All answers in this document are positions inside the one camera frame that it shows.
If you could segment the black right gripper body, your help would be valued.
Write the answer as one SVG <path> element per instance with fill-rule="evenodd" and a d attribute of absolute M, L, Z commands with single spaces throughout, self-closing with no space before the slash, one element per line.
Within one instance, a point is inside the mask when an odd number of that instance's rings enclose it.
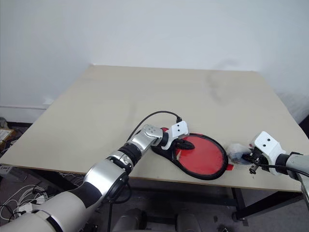
<path fill-rule="evenodd" d="M 268 160 L 263 155 L 262 151 L 258 148 L 253 148 L 251 154 L 249 155 L 249 161 L 252 163 L 249 168 L 250 174 L 256 174 L 256 171 L 261 168 L 263 171 L 268 172 Z"/>

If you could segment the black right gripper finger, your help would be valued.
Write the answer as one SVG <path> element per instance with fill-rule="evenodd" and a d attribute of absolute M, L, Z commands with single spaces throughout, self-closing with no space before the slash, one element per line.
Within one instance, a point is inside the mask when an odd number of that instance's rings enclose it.
<path fill-rule="evenodd" d="M 236 154 L 234 157 L 233 157 L 233 163 L 234 164 L 241 164 L 241 165 L 250 165 L 251 162 L 250 161 L 247 161 L 242 154 Z"/>
<path fill-rule="evenodd" d="M 251 155 L 250 149 L 238 150 L 235 152 L 235 159 L 247 159 Z"/>

